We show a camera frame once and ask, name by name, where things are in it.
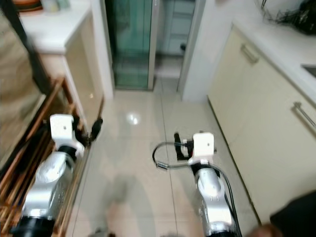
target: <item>door frame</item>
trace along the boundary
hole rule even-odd
[[[180,72],[180,79],[178,81],[178,87],[177,87],[177,91],[180,93],[181,98],[183,97],[184,87],[187,82],[190,64],[191,64],[193,52],[195,49],[195,45],[197,42],[198,31],[201,25],[205,4],[206,4],[206,0],[196,0],[196,5],[194,8],[192,23],[190,27],[188,43],[187,43],[186,51],[184,54],[184,60],[183,60],[183,64],[182,64],[182,68]]]
[[[107,100],[113,100],[114,76],[112,71],[111,49],[108,46],[110,39],[105,10],[105,0],[92,0],[91,11],[95,34],[95,50],[97,54],[104,96]]]
[[[152,20],[151,20],[151,29],[150,29],[147,90],[153,90],[153,88],[154,88],[159,6],[160,6],[160,0],[153,0],[153,3],[152,3]]]

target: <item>metal drawer handle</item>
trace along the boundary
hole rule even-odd
[[[257,63],[259,61],[259,57],[254,56],[249,49],[247,48],[246,44],[241,45],[241,51],[245,54],[245,56],[248,58],[250,63]]]
[[[314,123],[314,121],[305,113],[305,111],[302,109],[302,103],[301,102],[294,102],[294,107],[302,113],[302,115],[307,119],[308,122],[310,122],[310,124],[313,127],[316,127],[316,123]]]

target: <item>white wall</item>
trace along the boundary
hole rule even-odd
[[[207,100],[206,95],[231,30],[232,20],[239,15],[261,17],[258,8],[261,1],[206,0],[183,92],[184,101],[202,102]],[[266,6],[269,11],[286,10],[297,6],[300,2],[302,0],[267,0]]]

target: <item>white floor tile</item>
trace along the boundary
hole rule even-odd
[[[159,78],[179,79],[183,57],[160,56],[155,61],[155,76]]]
[[[191,138],[193,134],[211,132],[222,138],[216,119],[208,103],[182,102],[180,95],[162,97],[163,117],[167,139],[173,139],[174,132],[180,137]]]
[[[200,130],[214,134],[213,162],[231,182],[241,230],[246,234],[257,226],[210,105],[181,102],[178,94],[164,93],[164,80],[158,82],[162,92],[117,91],[114,101],[106,102],[67,236],[86,237],[97,228],[118,237],[203,236],[192,172],[163,171],[152,161],[156,144],[173,141],[175,131],[181,138]],[[161,148],[157,159],[176,163],[174,148]]]
[[[179,79],[161,79],[163,94],[176,94]]]
[[[101,136],[164,138],[161,98],[152,92],[117,91],[102,118]]]
[[[77,220],[174,218],[169,173],[156,169],[151,158],[159,140],[107,141],[100,139],[91,154]],[[166,150],[157,157],[166,161]]]
[[[160,78],[157,78],[155,80],[154,93],[155,94],[161,94],[162,93],[162,80]]]

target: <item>dish rack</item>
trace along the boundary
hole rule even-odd
[[[65,78],[57,78],[54,81],[51,93],[47,95],[22,139],[27,140],[33,136],[51,114],[63,112],[78,115]],[[84,132],[82,121],[78,127]],[[35,181],[35,172],[39,164],[55,149],[54,142],[47,132],[38,138],[33,147],[31,146],[32,143],[29,143],[19,151],[0,181],[1,237],[11,236],[9,230],[16,226],[20,219],[26,194]],[[86,156],[77,161],[72,183],[67,190],[64,205],[55,222],[53,237],[63,237],[66,234],[86,161]]]

